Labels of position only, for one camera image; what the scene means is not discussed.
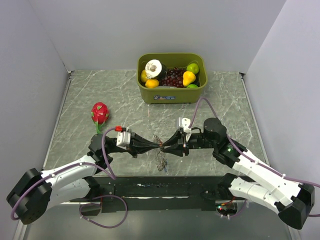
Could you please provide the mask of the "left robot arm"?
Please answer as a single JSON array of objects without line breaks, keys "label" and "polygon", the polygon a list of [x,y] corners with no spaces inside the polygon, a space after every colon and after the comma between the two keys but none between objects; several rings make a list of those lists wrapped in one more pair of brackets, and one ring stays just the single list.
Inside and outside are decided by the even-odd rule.
[{"label": "left robot arm", "polygon": [[95,134],[88,153],[80,159],[51,170],[27,170],[6,197],[12,208],[10,217],[28,225],[63,202],[82,198],[93,201],[99,195],[93,176],[112,172],[110,153],[128,153],[136,158],[159,147],[134,132],[118,132],[116,137]]}]

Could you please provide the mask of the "round metal key organizer disc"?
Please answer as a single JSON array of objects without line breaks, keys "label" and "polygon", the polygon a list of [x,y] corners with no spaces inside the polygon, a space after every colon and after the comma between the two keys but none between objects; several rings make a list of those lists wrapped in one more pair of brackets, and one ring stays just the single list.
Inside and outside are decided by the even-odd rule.
[{"label": "round metal key organizer disc", "polygon": [[156,167],[159,172],[164,171],[166,174],[168,173],[168,162],[165,157],[165,153],[163,150],[163,142],[159,136],[156,134],[153,136],[153,141],[159,145],[159,148],[155,149],[154,155],[155,155],[155,161],[156,161]]}]

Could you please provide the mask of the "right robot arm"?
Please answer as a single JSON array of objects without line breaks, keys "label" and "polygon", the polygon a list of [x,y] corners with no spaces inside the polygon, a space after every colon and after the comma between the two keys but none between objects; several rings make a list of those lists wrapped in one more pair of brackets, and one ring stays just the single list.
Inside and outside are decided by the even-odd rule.
[{"label": "right robot arm", "polygon": [[288,226],[300,230],[315,204],[315,188],[310,183],[290,180],[259,160],[250,150],[233,141],[218,118],[208,118],[203,130],[193,133],[191,120],[178,118],[174,135],[162,144],[163,152],[178,157],[190,150],[212,149],[221,164],[252,179],[248,182],[234,174],[225,174],[218,187],[223,199],[244,198],[273,212]]}]

